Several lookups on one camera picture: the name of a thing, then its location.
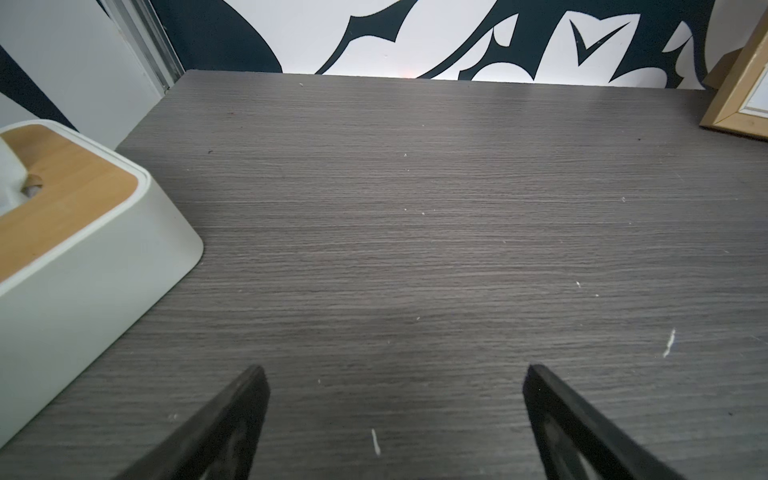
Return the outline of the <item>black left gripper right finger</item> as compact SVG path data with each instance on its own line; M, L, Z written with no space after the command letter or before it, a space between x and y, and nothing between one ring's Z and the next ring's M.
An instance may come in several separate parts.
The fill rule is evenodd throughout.
M528 367L523 396L549 479L680 479L543 364Z

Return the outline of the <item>white tissue box wooden lid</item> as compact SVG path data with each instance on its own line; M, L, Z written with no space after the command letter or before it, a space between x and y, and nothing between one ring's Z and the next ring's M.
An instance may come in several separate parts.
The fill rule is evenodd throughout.
M200 261L148 170L50 120L1 131L1 439L10 441Z

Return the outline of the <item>wooden picture frame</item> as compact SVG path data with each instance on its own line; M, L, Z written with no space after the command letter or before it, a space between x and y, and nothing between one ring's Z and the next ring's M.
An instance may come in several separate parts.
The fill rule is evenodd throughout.
M767 139L767 12L735 58L700 126Z

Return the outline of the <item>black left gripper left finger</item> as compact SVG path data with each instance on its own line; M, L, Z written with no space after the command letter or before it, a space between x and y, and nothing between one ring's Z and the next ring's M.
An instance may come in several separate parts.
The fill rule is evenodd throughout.
M252 365L116 477L118 479L247 479L264 425L270 386Z

